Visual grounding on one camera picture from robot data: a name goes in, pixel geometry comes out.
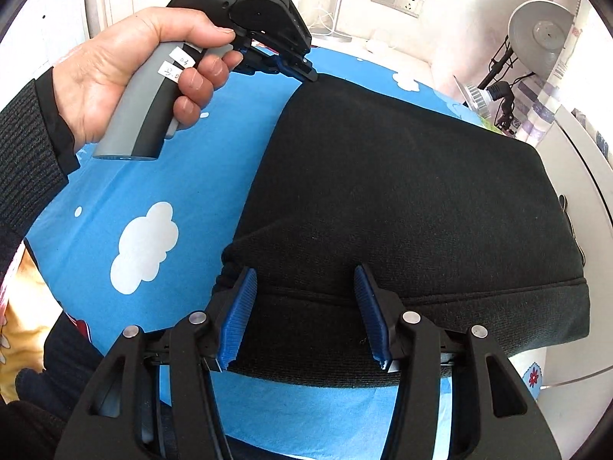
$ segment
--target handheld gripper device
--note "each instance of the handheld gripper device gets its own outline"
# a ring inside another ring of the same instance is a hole
[[[381,460],[431,460],[442,367],[452,375],[450,459],[561,460],[528,387],[485,327],[437,327],[379,287],[366,264],[354,270],[354,292],[373,358],[381,371],[400,373]],[[126,327],[81,394],[54,459],[168,458],[159,396],[160,367],[167,365],[177,458],[290,460],[226,436],[211,380],[238,358],[256,297],[256,271],[243,267],[231,288],[214,292],[202,311],[174,327]]]
[[[243,54],[234,72],[317,80],[313,64],[305,58],[311,50],[311,34],[292,0],[171,0],[168,7],[201,10],[216,26],[234,29],[232,47]],[[254,39],[274,53],[253,46]],[[160,44],[128,83],[94,157],[157,159],[164,139],[171,138],[179,124],[173,117],[173,105],[181,95],[179,75],[197,65],[205,53],[189,43]]]

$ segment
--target white cloud pattern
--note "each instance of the white cloud pattern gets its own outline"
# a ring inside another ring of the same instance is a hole
[[[419,83],[406,73],[397,72],[392,76],[393,80],[398,83],[398,86],[406,91],[419,91]]]
[[[179,239],[172,221],[172,206],[158,202],[146,216],[133,219],[119,239],[119,255],[111,265],[111,284],[122,294],[132,294],[140,282],[156,278],[159,264]]]

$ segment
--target wrist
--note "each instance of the wrist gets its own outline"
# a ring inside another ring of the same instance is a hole
[[[83,124],[82,104],[84,85],[79,75],[73,74],[67,61],[53,67],[53,93],[59,115],[75,139],[74,151],[78,152],[87,143]]]

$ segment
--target human hand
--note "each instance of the human hand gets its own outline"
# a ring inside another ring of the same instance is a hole
[[[214,26],[198,10],[146,8],[102,31],[73,49],[53,68],[53,89],[59,114],[75,137],[75,152],[84,144],[100,141],[130,78],[162,41],[187,41],[203,48],[224,46],[234,31]],[[228,52],[222,59],[209,55],[197,69],[179,77],[183,96],[174,115],[189,127],[200,117],[213,91],[243,56]]]

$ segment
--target blue bedsheet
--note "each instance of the blue bedsheet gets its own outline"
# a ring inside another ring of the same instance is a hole
[[[314,49],[309,58],[318,72],[480,125],[476,115],[430,87],[401,89],[383,67],[326,49]],[[233,74],[204,109],[206,117],[167,141],[155,162],[98,161],[91,159],[92,146],[79,152],[82,168],[28,238],[51,291],[71,315],[90,323],[101,351],[127,325],[168,327],[206,305],[221,251],[297,87],[285,76]],[[162,380],[167,400],[167,374]],[[316,459],[381,455],[395,388],[318,389],[229,372],[213,380],[229,435]],[[443,380],[435,458],[447,457],[450,420],[451,387]]]

